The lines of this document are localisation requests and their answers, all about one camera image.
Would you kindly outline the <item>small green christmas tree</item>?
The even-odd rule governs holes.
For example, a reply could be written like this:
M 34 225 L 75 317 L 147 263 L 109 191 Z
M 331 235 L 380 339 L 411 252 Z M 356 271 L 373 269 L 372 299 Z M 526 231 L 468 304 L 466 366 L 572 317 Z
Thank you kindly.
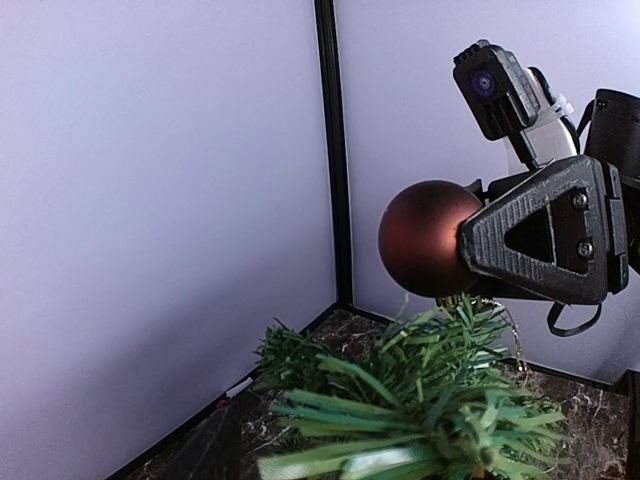
M 547 479 L 564 416 L 508 378 L 500 303 L 468 294 L 397 319 L 364 359 L 278 325 L 258 354 L 271 410 L 302 441 L 262 458 L 264 479 Z

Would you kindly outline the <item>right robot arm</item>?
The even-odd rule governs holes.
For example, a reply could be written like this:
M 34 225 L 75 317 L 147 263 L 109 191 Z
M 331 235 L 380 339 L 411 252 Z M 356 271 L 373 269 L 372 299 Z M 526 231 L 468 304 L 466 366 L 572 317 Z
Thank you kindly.
M 490 183 L 458 247 L 477 295 L 596 305 L 639 267 L 639 100 L 600 89 L 582 154 Z

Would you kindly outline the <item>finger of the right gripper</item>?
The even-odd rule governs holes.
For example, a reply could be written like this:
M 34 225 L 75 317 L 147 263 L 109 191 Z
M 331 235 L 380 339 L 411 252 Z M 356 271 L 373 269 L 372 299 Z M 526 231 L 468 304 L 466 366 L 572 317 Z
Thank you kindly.
M 473 194 L 482 205 L 489 205 L 500 197 L 500 184 L 498 181 L 484 185 L 481 179 L 476 179 L 466 185 L 464 189 Z
M 458 246 L 483 296 L 596 305 L 608 293 L 601 164 L 548 164 L 472 215 Z

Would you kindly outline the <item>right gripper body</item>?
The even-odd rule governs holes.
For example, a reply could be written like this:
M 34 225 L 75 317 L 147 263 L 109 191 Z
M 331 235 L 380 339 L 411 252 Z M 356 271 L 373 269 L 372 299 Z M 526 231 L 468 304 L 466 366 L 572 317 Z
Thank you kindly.
M 624 290 L 629 281 L 628 245 L 626 217 L 622 196 L 622 184 L 617 168 L 603 163 L 606 186 L 606 209 L 609 228 L 608 283 L 609 291 L 617 294 Z

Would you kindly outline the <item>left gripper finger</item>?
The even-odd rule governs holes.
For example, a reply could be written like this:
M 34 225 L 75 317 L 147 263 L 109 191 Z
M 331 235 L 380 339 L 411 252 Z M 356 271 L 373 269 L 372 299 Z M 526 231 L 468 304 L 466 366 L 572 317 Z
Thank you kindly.
M 241 444 L 238 411 L 219 408 L 152 479 L 239 479 Z

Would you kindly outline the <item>red ball ornament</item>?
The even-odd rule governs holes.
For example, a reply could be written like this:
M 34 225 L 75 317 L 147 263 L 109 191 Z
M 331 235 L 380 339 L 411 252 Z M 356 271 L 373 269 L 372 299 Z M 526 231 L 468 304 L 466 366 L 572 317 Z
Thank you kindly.
M 388 274 L 422 297 L 446 297 L 471 288 L 478 275 L 461 256 L 458 230 L 481 208 L 478 197 L 448 181 L 423 181 L 401 191 L 387 206 L 378 231 Z

